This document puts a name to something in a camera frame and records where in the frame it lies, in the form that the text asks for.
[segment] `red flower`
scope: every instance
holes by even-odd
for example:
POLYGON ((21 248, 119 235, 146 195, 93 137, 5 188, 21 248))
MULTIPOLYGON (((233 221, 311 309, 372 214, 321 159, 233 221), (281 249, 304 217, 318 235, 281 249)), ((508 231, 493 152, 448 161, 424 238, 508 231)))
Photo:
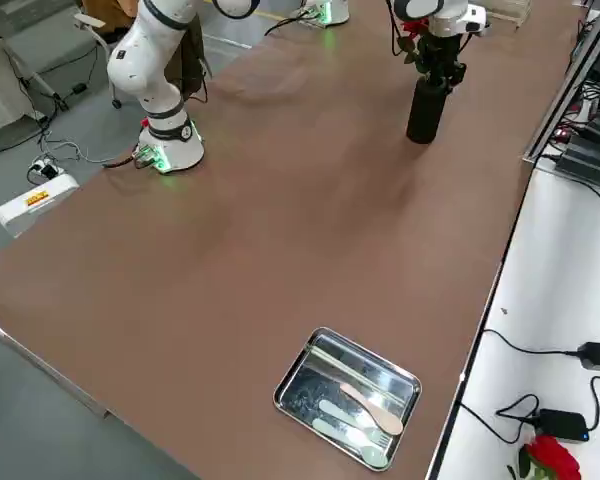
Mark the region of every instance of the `red flower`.
POLYGON ((580 465, 554 437, 539 435, 525 445, 529 455, 555 472, 558 480, 580 480, 580 465))

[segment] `table surface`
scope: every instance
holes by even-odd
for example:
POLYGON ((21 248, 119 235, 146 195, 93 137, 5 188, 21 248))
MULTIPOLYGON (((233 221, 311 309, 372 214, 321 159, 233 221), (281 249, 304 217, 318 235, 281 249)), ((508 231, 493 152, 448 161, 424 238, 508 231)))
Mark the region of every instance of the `table surface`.
POLYGON ((383 2, 351 13, 214 79, 192 171, 102 172, 0 253, 0 326, 205 479, 372 475, 273 406, 319 326, 420 378, 383 476, 425 477, 580 11, 474 39, 428 148, 383 2))

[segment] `chair leg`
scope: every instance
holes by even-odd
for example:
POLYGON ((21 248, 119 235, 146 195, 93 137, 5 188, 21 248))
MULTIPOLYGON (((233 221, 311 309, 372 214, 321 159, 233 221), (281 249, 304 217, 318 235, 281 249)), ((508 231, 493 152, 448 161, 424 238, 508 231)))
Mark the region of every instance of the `chair leg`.
MULTIPOLYGON (((90 25, 85 25, 84 29, 89 32, 89 34, 94 38, 94 40, 96 42, 98 42, 98 45, 100 45, 102 47, 102 50, 104 50, 104 59, 106 64, 109 64, 109 58, 111 57, 111 50, 109 49, 109 45, 107 45, 107 42, 104 41, 104 39, 98 35, 93 28, 91 28, 90 25)), ((116 96, 116 87, 113 84, 113 82, 111 82, 111 79, 109 80, 109 93, 111 94, 111 104, 113 105, 113 107, 115 109, 118 109, 122 106, 122 103, 120 102, 120 100, 117 98, 116 96)))
POLYGON ((45 82, 40 75, 38 75, 38 72, 29 67, 29 65, 27 65, 27 62, 25 62, 22 59, 22 57, 20 57, 20 55, 18 55, 3 38, 0 39, 0 46, 3 48, 5 53, 13 59, 13 61, 16 63, 16 66, 18 67, 18 70, 20 70, 21 73, 28 72, 29 75, 31 75, 31 77, 38 83, 38 85, 40 85, 42 90, 44 90, 47 95, 53 97, 56 100, 60 110, 62 110, 63 112, 69 110, 67 102, 65 102, 62 99, 62 97, 60 97, 60 95, 58 95, 58 93, 53 88, 51 88, 51 86, 49 86, 49 84, 45 82))

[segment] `stainless steel tray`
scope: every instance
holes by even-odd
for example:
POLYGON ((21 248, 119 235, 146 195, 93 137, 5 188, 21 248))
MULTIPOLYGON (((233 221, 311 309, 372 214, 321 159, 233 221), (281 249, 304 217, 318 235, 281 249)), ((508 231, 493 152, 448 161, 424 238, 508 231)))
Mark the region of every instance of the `stainless steel tray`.
POLYGON ((314 420, 321 419, 350 439, 359 438, 360 431, 367 439, 377 438, 379 435, 373 418, 357 401, 340 389, 342 383, 352 385, 371 403, 396 415, 402 421, 404 429, 421 391, 420 381, 411 373, 333 330, 319 328, 313 332, 278 385, 274 393, 274 403, 279 410, 367 468, 374 471, 387 470, 391 466, 404 430, 400 435, 384 436, 384 441, 378 442, 382 443, 382 446, 375 442, 372 444, 372 448, 377 447, 386 456, 386 465, 379 467, 367 463, 360 448, 324 435, 313 427, 314 420), (354 417, 359 427, 368 428, 355 428, 325 413, 319 407, 321 400, 328 400, 354 417))

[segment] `white fork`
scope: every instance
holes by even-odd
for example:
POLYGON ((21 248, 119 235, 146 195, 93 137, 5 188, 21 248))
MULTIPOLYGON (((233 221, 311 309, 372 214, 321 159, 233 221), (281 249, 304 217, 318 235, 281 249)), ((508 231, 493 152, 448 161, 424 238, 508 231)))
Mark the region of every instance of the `white fork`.
POLYGON ((386 448, 391 443, 393 437, 387 435, 382 430, 377 427, 365 427, 361 425, 358 420, 356 420, 353 416, 349 415, 347 412, 342 410, 340 407, 337 407, 329 400, 320 400, 318 403, 318 407, 324 413, 331 415, 332 417, 337 418, 338 420, 346 423, 347 425, 351 425, 352 427, 356 427, 359 430, 362 430, 367 438, 371 440, 376 445, 386 448))

